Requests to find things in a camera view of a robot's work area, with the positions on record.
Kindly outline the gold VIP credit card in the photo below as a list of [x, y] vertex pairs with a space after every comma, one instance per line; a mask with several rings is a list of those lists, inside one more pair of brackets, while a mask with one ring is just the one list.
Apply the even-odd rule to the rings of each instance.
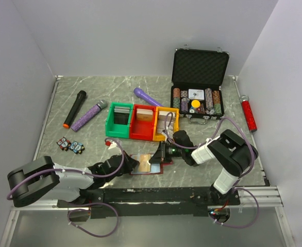
[[138, 172], [150, 172], [150, 163], [149, 159], [151, 158], [150, 154], [140, 154], [139, 155], [139, 166], [138, 166]]

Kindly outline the red leather card holder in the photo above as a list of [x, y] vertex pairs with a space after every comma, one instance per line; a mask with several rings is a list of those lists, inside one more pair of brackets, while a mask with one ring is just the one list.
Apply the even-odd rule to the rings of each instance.
[[151, 158], [151, 154], [133, 154], [130, 157], [137, 160], [139, 164], [133, 169], [130, 175], [154, 175], [163, 174], [163, 167], [167, 165], [172, 165], [173, 162], [169, 163], [150, 163], [148, 161]]

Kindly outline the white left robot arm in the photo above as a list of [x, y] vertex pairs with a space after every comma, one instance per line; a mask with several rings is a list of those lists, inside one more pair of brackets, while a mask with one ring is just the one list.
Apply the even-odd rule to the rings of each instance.
[[15, 207], [25, 207], [40, 199], [63, 200], [81, 207], [88, 200], [89, 190], [131, 173], [139, 163], [126, 152], [86, 168], [62, 166], [50, 156], [43, 156], [8, 173], [7, 200], [12, 200]]

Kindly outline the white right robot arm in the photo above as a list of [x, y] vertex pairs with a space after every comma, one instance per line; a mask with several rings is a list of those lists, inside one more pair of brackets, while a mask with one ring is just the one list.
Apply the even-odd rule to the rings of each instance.
[[193, 145], [186, 131], [174, 133], [173, 141], [161, 141], [149, 163], [169, 163], [174, 157], [196, 167], [210, 160], [217, 160], [222, 165], [220, 175], [211, 185], [211, 199], [217, 205], [229, 199], [234, 186], [252, 167], [258, 157], [257, 149], [231, 130], [225, 130], [214, 139], [207, 139], [204, 144]]

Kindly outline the yellow plastic card bin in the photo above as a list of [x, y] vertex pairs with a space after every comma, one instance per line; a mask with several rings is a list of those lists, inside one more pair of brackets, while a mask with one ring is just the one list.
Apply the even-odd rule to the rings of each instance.
[[177, 108], [156, 107], [153, 141], [165, 140], [166, 135], [162, 134], [164, 127], [167, 127], [169, 135], [179, 130], [179, 110]]

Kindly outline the red plastic card bin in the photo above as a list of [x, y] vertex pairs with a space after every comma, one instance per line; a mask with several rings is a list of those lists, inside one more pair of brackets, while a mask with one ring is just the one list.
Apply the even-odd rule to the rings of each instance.
[[129, 126], [129, 138], [152, 141], [155, 116], [155, 106], [134, 104]]

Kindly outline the blue owl card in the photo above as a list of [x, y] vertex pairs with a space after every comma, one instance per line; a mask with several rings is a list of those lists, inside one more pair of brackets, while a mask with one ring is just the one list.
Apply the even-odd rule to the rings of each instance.
[[73, 151], [75, 154], [82, 154], [83, 151], [85, 150], [85, 147], [82, 143], [73, 141], [70, 145], [69, 150]]

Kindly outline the green plastic card bin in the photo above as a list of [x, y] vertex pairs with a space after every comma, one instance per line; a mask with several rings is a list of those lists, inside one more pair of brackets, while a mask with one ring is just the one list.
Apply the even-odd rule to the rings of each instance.
[[133, 104], [112, 102], [105, 123], [107, 137], [129, 138]]

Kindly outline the red owl card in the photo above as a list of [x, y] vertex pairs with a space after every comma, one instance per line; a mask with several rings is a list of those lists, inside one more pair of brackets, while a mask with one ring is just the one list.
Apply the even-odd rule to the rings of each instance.
[[57, 145], [59, 146], [59, 148], [60, 148], [61, 150], [63, 150], [63, 151], [68, 151], [69, 148], [70, 148], [70, 146], [71, 146], [71, 142], [70, 142], [67, 138], [65, 138], [65, 137], [59, 139], [59, 140], [56, 142], [56, 144], [57, 144]]

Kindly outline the white playing card deck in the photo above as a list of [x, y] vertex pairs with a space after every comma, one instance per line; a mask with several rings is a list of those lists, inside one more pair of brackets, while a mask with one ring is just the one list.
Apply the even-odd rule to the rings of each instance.
[[188, 89], [188, 98], [192, 100], [205, 100], [204, 90], [199, 89]]

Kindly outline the purple glitter toy microphone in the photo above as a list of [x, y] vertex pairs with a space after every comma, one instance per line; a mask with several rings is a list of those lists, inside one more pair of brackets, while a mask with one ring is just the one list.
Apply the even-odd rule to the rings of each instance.
[[96, 116], [102, 109], [106, 108], [108, 101], [101, 99], [91, 109], [89, 109], [82, 117], [71, 125], [74, 132], [79, 131], [85, 124], [87, 124], [94, 116]]

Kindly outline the yellow poker dealer chip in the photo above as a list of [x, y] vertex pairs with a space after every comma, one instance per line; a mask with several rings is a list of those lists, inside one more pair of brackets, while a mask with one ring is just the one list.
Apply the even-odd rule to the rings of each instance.
[[193, 108], [199, 108], [200, 107], [200, 101], [199, 100], [192, 100], [191, 101], [191, 107]]

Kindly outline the purple plastic toy microphone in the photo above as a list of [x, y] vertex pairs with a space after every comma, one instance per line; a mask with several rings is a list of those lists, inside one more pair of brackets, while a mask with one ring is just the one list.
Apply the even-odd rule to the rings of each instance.
[[145, 93], [141, 88], [136, 87], [133, 90], [133, 93], [140, 99], [144, 100], [148, 104], [156, 107], [162, 107], [162, 104], [160, 104], [158, 101], [156, 101], [154, 98], [152, 98], [150, 95]]

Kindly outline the black toy microphone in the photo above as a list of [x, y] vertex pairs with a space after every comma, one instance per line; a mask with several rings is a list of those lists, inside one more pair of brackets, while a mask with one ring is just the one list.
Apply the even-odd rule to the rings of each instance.
[[87, 98], [87, 92], [84, 90], [81, 90], [78, 92], [77, 97], [63, 123], [63, 127], [66, 129], [69, 129], [72, 125], [76, 115], [78, 114], [79, 110], [81, 109], [83, 103], [85, 102]]

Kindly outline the black poker chip case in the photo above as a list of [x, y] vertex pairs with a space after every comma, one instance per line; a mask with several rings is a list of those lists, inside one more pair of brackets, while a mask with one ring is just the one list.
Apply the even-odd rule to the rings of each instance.
[[[180, 117], [195, 119], [197, 124], [224, 117], [221, 87], [230, 54], [217, 50], [178, 48], [174, 52], [171, 87], [171, 107]], [[199, 108], [191, 107], [188, 89], [204, 90], [205, 100]]]

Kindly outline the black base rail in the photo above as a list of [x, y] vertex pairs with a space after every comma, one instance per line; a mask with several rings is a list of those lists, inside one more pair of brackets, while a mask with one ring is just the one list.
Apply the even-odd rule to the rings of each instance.
[[211, 187], [169, 187], [169, 188], [103, 188], [84, 190], [82, 195], [69, 203], [59, 200], [58, 208], [85, 207], [91, 209], [91, 218], [113, 216], [111, 209], [99, 205], [113, 206], [123, 216], [208, 216], [208, 210], [223, 205], [238, 206], [238, 192], [221, 196]]

